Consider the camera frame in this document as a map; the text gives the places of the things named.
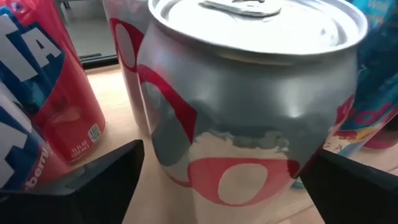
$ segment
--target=white lettering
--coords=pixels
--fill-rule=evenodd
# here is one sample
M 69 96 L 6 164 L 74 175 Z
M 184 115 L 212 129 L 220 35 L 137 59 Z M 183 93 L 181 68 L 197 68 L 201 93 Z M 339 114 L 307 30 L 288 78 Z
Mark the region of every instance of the white lettering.
M 32 132 L 32 123 L 30 122 L 30 119 L 18 107 L 16 107 L 9 98 L 7 98 L 7 95 L 12 95 L 12 93 L 9 92 L 8 89 L 7 91 L 4 92 L 5 95 L 0 94 L 0 107 L 4 108 L 4 110 L 6 110 L 8 114 L 15 118 L 19 122 L 19 124 L 22 125 L 24 129 L 26 129 L 26 131 L 28 131 L 29 133 Z
M 1 83 L 0 89 L 4 94 L 0 95 L 0 107 L 4 108 L 7 113 L 11 114 L 24 129 L 26 129 L 29 133 L 32 131 L 32 124 L 30 120 L 26 117 L 26 115 L 16 107 L 12 101 L 7 97 L 12 93 L 4 87 L 3 83 Z M 22 133 L 16 130 L 13 127 L 10 127 L 7 124 L 0 122 L 0 188 L 7 183 L 10 177 L 13 175 L 13 168 L 6 162 L 5 158 L 9 154 L 10 150 L 13 146 L 16 146 L 20 149 L 23 149 L 25 146 L 25 142 L 27 140 L 27 134 Z
M 22 38 L 40 67 L 44 67 L 49 63 L 47 59 L 48 55 L 51 54 L 57 57 L 61 54 L 57 46 L 55 46 L 38 28 L 34 28 L 22 34 Z
M 37 72 L 7 38 L 18 27 L 7 15 L 0 16 L 0 27 L 0 62 L 22 82 L 36 76 Z
M 0 188 L 7 183 L 14 173 L 14 169 L 6 162 L 5 158 L 13 146 L 24 148 L 27 135 L 4 124 L 0 123 Z
M 25 190 L 32 189 L 36 186 L 40 176 L 43 173 L 44 164 L 48 156 L 49 152 L 46 150 L 46 148 L 42 147 L 39 164 L 37 165 L 33 176 L 27 182 L 25 182 Z

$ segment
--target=can lid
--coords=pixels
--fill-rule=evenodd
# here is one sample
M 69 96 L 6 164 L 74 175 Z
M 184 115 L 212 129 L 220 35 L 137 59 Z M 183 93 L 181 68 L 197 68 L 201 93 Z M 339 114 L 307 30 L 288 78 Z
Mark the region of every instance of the can lid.
M 160 0 L 149 7 L 179 33 L 251 52 L 330 52 L 357 44 L 368 30 L 363 13 L 339 0 Z

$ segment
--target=wooden table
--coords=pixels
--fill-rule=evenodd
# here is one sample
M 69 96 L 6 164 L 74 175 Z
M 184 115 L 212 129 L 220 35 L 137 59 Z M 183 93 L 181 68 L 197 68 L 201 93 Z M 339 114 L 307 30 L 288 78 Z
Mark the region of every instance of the wooden table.
M 124 223 L 160 224 L 165 211 L 159 203 L 162 192 L 159 188 L 157 161 L 149 138 L 140 132 L 134 120 L 119 66 L 89 70 L 87 74 L 105 114 L 107 127 L 98 148 L 75 165 L 92 161 L 134 139 L 143 139 L 146 157 Z M 395 173 L 397 158 L 398 150 L 395 149 L 377 153 L 359 152 L 353 157 L 356 161 Z M 280 224 L 322 223 L 311 198 L 304 190 L 288 190 L 281 196 L 275 215 Z

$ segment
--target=blue soda can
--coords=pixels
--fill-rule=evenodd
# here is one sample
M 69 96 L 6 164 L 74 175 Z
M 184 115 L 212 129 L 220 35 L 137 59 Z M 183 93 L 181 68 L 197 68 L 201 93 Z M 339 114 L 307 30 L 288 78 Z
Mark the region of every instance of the blue soda can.
M 395 0 L 355 0 L 371 29 L 358 49 L 358 87 L 351 111 L 324 149 L 349 157 L 398 112 L 398 16 Z M 293 188 L 303 189 L 298 179 Z

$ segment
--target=can rim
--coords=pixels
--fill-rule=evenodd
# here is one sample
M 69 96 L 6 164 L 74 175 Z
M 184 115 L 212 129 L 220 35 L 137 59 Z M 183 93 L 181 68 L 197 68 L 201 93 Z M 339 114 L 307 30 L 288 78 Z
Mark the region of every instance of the can rim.
M 157 9 L 157 6 L 161 2 L 161 0 L 148 0 L 148 8 L 150 13 L 152 14 L 153 18 L 156 21 L 156 25 L 160 25 L 161 28 L 166 28 L 168 30 L 171 30 L 174 34 L 177 34 L 179 36 L 187 37 L 191 40 L 199 41 L 201 43 L 213 46 L 213 47 L 219 47 L 222 49 L 228 49 L 228 50 L 237 50 L 239 52 L 247 52 L 247 53 L 252 53 L 252 54 L 261 54 L 261 55 L 279 55 L 279 56 L 317 56 L 317 55 L 325 55 L 325 54 L 332 54 L 335 52 L 340 52 L 342 50 L 349 49 L 351 47 L 357 46 L 368 34 L 369 31 L 369 22 L 366 18 L 366 16 L 363 14 L 362 11 L 360 11 L 357 7 L 352 5 L 351 3 L 345 1 L 345 0 L 322 0 L 325 1 L 326 3 L 329 4 L 329 2 L 334 2 L 336 6 L 339 8 L 345 7 L 348 10 L 352 11 L 355 16 L 351 16 L 352 18 L 356 18 L 358 21 L 361 21 L 361 26 L 358 26 L 358 36 L 355 39 L 351 39 L 349 41 L 346 41 L 342 44 L 339 45 L 334 45 L 330 46 L 326 49 L 316 49 L 316 50 L 311 50 L 311 51 L 305 51 L 305 52 L 292 52 L 292 53 L 286 53 L 286 52 L 261 52 L 257 50 L 247 50 L 242 47 L 238 46 L 229 46 L 226 44 L 219 44 L 219 43 L 213 43 L 210 42 L 206 39 L 200 38 L 200 37 L 195 37 L 194 35 L 190 35 L 186 32 L 180 31 L 177 26 L 174 26 L 171 22 L 169 22 L 166 18 L 162 17 L 160 10 Z

